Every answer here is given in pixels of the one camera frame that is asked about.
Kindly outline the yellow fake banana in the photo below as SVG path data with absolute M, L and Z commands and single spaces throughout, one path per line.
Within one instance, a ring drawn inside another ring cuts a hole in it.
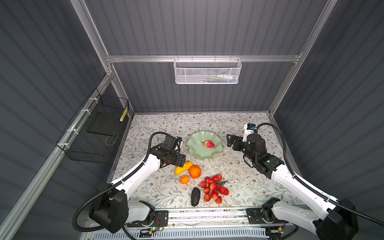
M 188 171 L 194 164 L 192 162 L 185 163 L 182 167 L 175 168 L 175 175 L 180 175 L 181 173 Z

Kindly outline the small fake tangerine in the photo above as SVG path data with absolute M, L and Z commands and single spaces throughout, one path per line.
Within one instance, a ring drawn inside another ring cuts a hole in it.
M 180 183 L 183 184 L 183 185 L 186 185 L 190 182 L 190 178 L 189 176 L 185 175 L 185 176 L 182 176 L 180 178 Z

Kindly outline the large fake orange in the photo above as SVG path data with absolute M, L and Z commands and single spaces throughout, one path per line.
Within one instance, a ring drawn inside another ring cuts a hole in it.
M 197 179 L 201 176 L 202 170 L 199 166 L 193 165 L 189 168 L 189 174 L 192 179 Z

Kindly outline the red fake strawberry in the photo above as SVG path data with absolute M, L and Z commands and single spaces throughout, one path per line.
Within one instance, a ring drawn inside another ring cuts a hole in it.
M 206 141 L 204 141 L 204 146 L 205 146 L 205 148 L 211 149 L 211 148 L 215 147 L 215 144 L 210 140 L 206 140 Z

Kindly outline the dark fake avocado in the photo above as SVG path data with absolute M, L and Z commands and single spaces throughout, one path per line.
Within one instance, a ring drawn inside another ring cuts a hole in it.
M 201 198 L 201 191 L 199 188 L 194 188 L 191 193 L 191 205 L 196 207 L 199 204 Z

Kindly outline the red fake grape bunch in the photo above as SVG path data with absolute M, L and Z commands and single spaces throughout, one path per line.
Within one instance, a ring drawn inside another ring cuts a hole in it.
M 229 195 L 229 189 L 226 188 L 227 181 L 222 174 L 216 174 L 212 177 L 206 177 L 200 182 L 198 187 L 203 190 L 203 200 L 206 203 L 214 201 L 216 204 L 223 203 L 223 197 Z

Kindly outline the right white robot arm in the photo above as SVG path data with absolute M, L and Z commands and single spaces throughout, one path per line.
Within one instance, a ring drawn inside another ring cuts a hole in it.
M 267 152 L 266 142 L 260 135 L 227 135 L 227 145 L 242 152 L 244 161 L 250 161 L 250 167 L 284 186 L 308 206 L 305 210 L 278 198 L 270 198 L 262 205 L 264 222 L 287 221 L 312 232 L 321 240 L 351 240 L 357 234 L 358 220 L 352 212 L 355 205 L 348 200 L 340 202 L 290 173 L 283 160 Z

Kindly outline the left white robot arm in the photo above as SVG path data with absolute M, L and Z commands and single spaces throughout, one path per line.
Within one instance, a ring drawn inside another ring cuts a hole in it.
M 173 165 L 182 167 L 186 155 L 181 154 L 182 138 L 165 132 L 155 132 L 150 136 L 144 158 L 120 178 L 111 182 L 110 190 L 92 201 L 89 217 L 111 233 L 116 233 L 124 225 L 142 222 L 153 223 L 155 207 L 145 201 L 131 200 L 135 190 L 154 172 Z

